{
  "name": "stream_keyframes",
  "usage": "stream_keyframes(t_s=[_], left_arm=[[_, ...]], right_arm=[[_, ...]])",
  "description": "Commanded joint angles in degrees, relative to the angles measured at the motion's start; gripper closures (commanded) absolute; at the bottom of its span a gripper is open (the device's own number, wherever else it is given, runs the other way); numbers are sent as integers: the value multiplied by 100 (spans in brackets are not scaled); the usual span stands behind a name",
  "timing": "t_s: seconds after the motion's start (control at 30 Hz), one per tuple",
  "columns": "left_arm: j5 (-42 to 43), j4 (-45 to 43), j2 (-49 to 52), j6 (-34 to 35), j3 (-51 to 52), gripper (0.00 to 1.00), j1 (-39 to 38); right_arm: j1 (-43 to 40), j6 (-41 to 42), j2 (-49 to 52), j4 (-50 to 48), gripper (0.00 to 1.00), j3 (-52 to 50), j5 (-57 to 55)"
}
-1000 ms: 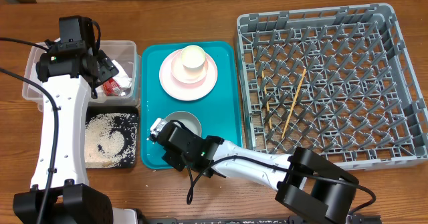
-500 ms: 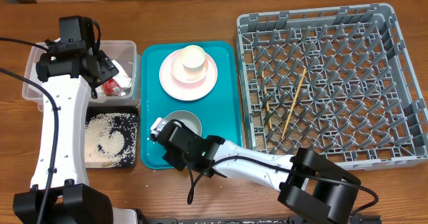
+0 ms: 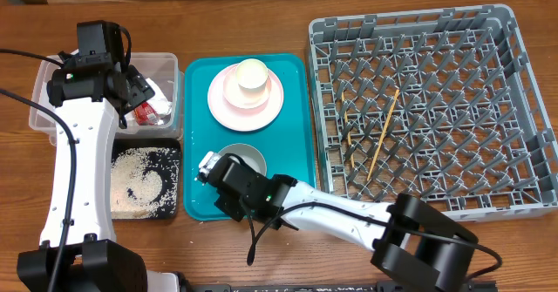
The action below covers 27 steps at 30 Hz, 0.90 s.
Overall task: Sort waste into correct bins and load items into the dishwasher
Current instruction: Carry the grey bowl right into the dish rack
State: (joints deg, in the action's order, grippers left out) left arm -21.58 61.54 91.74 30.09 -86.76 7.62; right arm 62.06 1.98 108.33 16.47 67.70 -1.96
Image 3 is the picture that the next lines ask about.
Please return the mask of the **small pink bowl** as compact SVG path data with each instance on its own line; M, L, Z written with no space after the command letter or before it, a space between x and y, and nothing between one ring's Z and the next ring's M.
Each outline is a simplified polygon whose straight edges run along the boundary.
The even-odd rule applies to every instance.
M223 81L223 96L231 104L240 109L254 109L263 105L271 91L271 78L254 90L242 87L235 76L236 65L226 74Z

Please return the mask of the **pink plate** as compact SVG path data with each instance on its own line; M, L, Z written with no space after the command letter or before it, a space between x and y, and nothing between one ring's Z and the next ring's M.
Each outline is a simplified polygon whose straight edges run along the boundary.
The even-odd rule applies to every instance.
M268 97L255 108L240 108L228 102L225 96L225 80L233 75L237 64L221 70L208 88L208 108L223 126L238 132L252 132L271 124L282 110L284 92L280 79L268 69L266 85Z

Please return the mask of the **grey bowl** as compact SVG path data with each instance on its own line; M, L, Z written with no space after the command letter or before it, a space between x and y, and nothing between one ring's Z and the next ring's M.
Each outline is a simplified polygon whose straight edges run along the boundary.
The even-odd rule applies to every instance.
M242 143L235 143L223 147L219 154L233 153L240 156L250 167L262 175L267 174L267 163L263 155L253 146Z

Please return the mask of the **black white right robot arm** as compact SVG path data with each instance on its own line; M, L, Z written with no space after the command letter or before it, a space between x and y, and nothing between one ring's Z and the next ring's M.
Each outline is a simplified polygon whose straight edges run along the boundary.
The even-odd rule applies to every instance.
M215 205L236 221L259 221L263 232L281 226L318 231L371 251L371 264L414 291L458 291L479 240L468 229L408 194L393 203L348 200L290 176L267 178L236 167L212 174Z

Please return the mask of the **pale green cup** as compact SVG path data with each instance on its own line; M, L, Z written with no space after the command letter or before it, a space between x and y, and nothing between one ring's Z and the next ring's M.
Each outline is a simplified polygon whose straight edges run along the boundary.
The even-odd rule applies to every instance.
M267 66L259 59L248 58L241 61L235 69L237 84L249 94L262 93L269 77Z

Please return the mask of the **white tissue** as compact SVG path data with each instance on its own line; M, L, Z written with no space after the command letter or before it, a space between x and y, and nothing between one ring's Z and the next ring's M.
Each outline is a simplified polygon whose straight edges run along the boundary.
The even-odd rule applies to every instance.
M147 103L158 113L161 119L168 116L172 111L172 102L167 99L159 86L150 78L147 78L146 82L154 91L154 96Z

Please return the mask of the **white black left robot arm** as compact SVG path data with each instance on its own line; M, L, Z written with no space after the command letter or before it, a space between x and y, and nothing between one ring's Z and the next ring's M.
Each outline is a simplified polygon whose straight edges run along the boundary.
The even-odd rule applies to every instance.
M110 167L126 114L155 96L127 58L109 52L65 55L47 84L57 124L50 211L39 248L18 256L17 275L31 291L186 291L181 273L146 269L116 242Z

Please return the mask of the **red snack wrapper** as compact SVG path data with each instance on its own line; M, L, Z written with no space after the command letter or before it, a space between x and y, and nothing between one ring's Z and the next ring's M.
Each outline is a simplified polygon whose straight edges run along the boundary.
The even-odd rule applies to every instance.
M160 120L158 113L147 102L137 106L133 110L133 115L140 126L155 126Z

